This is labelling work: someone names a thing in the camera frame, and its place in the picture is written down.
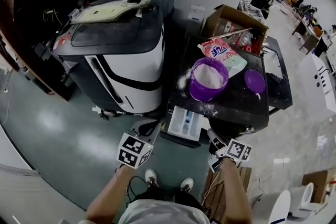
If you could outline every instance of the wooden pallet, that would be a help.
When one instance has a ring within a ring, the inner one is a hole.
[[[243,183],[244,190],[247,191],[248,184],[251,178],[252,168],[242,167],[239,168],[238,171],[240,174],[240,179],[242,180],[241,182]],[[212,171],[209,170],[208,177],[206,179],[204,187],[204,193],[208,191],[212,181],[216,178],[217,175],[218,173],[212,173]],[[214,181],[213,186],[222,180],[223,176],[220,176],[219,173],[219,176]],[[224,183],[217,185],[209,192],[209,195],[205,201],[205,208],[208,208],[208,210],[205,213],[206,214],[210,213],[209,219],[214,218],[218,222],[224,224],[225,209],[226,209]]]

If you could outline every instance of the white cylinder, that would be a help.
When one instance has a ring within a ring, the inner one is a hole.
[[[290,194],[288,190],[281,193],[262,195],[252,209],[252,223],[271,224],[283,220],[285,223],[290,207]]]
[[[289,211],[291,213],[295,213],[301,207],[307,206],[310,203],[311,196],[313,194],[313,189],[314,189],[313,183],[309,183],[306,186],[290,189],[289,192],[291,203]]]

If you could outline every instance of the purple bucket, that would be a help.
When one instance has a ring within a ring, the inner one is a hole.
[[[195,77],[194,71],[199,65],[202,64],[215,68],[218,71],[218,73],[222,75],[223,85],[220,88],[211,89],[205,87],[204,85],[198,82],[198,80]],[[215,97],[225,89],[228,81],[229,81],[229,73],[226,67],[221,62],[219,62],[214,58],[202,58],[200,60],[197,60],[194,63],[193,68],[191,69],[190,95],[197,101],[202,102],[210,101],[213,97]]]

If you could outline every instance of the concrete floor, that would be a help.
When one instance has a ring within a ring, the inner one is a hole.
[[[7,77],[0,77],[0,89]],[[115,156],[123,132],[142,118],[123,115],[105,121],[91,110],[93,103],[79,89],[66,102],[45,94],[16,72],[9,81],[13,92],[5,132],[44,180],[86,209],[119,166]],[[8,90],[0,92],[1,122],[6,118]],[[151,158],[137,174],[143,176],[147,168],[154,169],[165,189],[179,187],[185,178],[193,177],[192,194],[199,198],[207,158],[206,146],[193,150],[158,137]],[[140,180],[135,179],[132,186],[135,193],[145,191]]]
[[[294,25],[278,9],[271,9],[266,21],[269,35],[279,42],[290,80],[293,106],[270,116],[264,130],[242,137],[253,146],[248,166],[253,167],[248,195],[251,199],[263,192],[300,185],[303,174],[335,166],[336,118],[322,123],[308,119],[305,96],[296,74],[305,56],[300,43],[291,33]],[[91,111],[92,103],[77,90],[69,102],[48,96],[31,82],[13,73],[13,95],[9,118],[4,124],[16,146],[27,160],[61,194],[86,208],[114,173],[118,163],[115,152],[122,133],[139,118],[121,116],[103,121]],[[6,118],[9,95],[0,92],[0,121]],[[318,136],[327,143],[317,147]],[[139,171],[154,168],[159,183],[178,186],[185,177],[193,177],[193,194],[200,196],[207,173],[207,147],[193,150],[158,139],[153,156]]]

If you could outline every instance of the person's right arm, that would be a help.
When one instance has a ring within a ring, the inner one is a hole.
[[[226,199],[225,224],[251,224],[252,209],[240,180],[236,164],[224,158],[220,165]]]

